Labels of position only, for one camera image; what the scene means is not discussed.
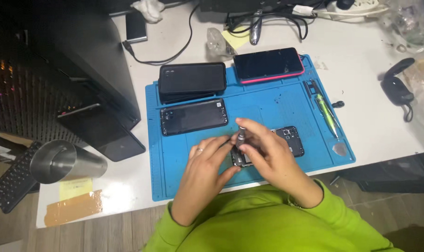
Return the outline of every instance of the sleeve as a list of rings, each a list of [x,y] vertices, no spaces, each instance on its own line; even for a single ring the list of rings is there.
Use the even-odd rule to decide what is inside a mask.
[[[194,224],[185,227],[177,224],[170,214],[172,202],[167,204],[164,215],[156,224],[155,231],[143,249],[144,252],[176,251],[184,239],[192,232]]]
[[[346,207],[344,201],[333,195],[321,181],[315,179],[315,182],[323,189],[324,198],[316,207],[302,210],[324,220],[339,235],[349,239],[358,248],[367,251],[401,251],[394,248],[388,239],[361,219],[358,212]]]

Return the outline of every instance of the blue silicone repair mat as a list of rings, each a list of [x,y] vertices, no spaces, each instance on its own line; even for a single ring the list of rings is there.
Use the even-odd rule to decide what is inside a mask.
[[[338,141],[327,127],[315,101],[313,104],[315,110],[313,109],[303,81],[314,79],[326,99],[328,98],[310,57],[304,55],[302,58],[305,67],[304,74],[263,83],[238,83],[234,68],[227,68],[227,88],[223,94],[176,104],[162,105],[160,103],[157,81],[146,86],[153,200],[174,198],[187,164],[190,148],[208,137],[232,135],[238,129],[235,123],[236,117],[250,118],[269,129],[295,126],[305,151],[304,156],[296,158],[296,161],[305,172],[355,162],[355,155],[343,129],[338,129],[340,137]],[[223,98],[224,100],[229,117],[229,123],[226,126],[168,137],[162,135],[159,116],[161,108],[213,98]],[[345,143],[347,146],[345,157],[339,156],[332,150],[334,144],[338,142]],[[231,166],[229,154],[220,167],[220,173]],[[251,166],[243,168],[241,172],[234,175],[226,187],[262,180],[263,178],[257,170]]]

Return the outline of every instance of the brown tape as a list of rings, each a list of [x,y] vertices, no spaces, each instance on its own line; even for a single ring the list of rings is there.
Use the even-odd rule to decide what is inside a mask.
[[[47,214],[44,217],[45,226],[62,225],[101,213],[103,211],[101,192],[102,190],[97,190],[47,205]]]

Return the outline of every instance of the yellow sticky note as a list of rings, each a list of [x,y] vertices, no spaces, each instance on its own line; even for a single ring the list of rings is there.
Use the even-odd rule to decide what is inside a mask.
[[[240,26],[237,27],[234,31],[239,32],[244,30],[245,27]],[[221,33],[223,37],[226,39],[226,41],[234,48],[237,49],[244,45],[246,42],[249,42],[249,31],[242,32],[242,33],[229,33],[228,31],[224,31]]]
[[[62,181],[59,183],[59,201],[67,200],[92,191],[93,185],[91,178]]]

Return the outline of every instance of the stainless steel tumbler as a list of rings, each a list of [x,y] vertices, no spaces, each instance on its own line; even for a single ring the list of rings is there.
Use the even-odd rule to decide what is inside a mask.
[[[65,140],[53,140],[35,153],[30,172],[36,181],[52,184],[81,178],[99,178],[107,169],[107,162]]]

